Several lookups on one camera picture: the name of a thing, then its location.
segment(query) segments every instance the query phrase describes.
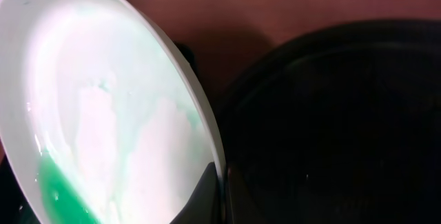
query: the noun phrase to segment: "white dish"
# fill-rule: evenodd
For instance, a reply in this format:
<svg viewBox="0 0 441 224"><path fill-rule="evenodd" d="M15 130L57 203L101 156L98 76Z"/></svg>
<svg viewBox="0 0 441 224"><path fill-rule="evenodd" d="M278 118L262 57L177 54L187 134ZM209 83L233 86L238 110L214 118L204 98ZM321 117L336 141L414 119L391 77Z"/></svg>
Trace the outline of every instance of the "white dish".
<svg viewBox="0 0 441 224"><path fill-rule="evenodd" d="M128 2L0 0L0 30L0 137L42 223L44 150L105 222L114 204L123 223L170 222L210 161L222 181L221 138L200 83ZM115 191L122 200L110 206Z"/></svg>

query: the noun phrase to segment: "white plate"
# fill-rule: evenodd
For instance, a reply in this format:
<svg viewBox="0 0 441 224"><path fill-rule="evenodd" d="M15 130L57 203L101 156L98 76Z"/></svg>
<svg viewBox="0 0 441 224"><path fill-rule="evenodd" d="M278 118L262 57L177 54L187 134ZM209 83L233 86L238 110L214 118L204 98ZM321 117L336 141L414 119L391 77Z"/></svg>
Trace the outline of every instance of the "white plate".
<svg viewBox="0 0 441 224"><path fill-rule="evenodd" d="M125 189L120 221L167 223L208 162L221 181L225 171L192 69L125 0L0 0L0 137L42 223L43 151L86 182L75 187L102 221L114 218L106 213L115 181Z"/></svg>

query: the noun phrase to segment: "green residue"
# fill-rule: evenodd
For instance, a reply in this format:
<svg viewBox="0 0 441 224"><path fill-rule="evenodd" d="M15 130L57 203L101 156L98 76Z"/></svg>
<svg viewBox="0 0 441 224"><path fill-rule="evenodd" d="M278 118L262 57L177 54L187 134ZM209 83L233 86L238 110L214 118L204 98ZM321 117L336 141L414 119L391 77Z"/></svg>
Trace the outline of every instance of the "green residue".
<svg viewBox="0 0 441 224"><path fill-rule="evenodd" d="M41 157L38 180L51 223L99 223L47 152Z"/></svg>

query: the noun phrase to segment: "green liquid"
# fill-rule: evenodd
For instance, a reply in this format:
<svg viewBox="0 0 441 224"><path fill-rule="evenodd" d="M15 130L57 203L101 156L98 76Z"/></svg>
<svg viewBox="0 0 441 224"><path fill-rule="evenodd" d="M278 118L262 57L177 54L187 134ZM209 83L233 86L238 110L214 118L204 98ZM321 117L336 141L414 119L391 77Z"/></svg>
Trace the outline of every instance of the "green liquid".
<svg viewBox="0 0 441 224"><path fill-rule="evenodd" d="M99 223L47 152L41 157L38 179L51 223Z"/></svg>

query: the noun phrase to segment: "red surface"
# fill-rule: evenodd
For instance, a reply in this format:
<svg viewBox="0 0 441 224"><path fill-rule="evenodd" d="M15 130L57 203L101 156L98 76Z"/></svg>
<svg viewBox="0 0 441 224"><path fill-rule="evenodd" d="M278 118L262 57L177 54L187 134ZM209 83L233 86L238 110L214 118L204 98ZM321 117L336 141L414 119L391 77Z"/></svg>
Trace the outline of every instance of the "red surface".
<svg viewBox="0 0 441 224"><path fill-rule="evenodd" d="M266 52L306 32L378 18L441 18L441 0L128 0L196 54L216 99Z"/></svg>

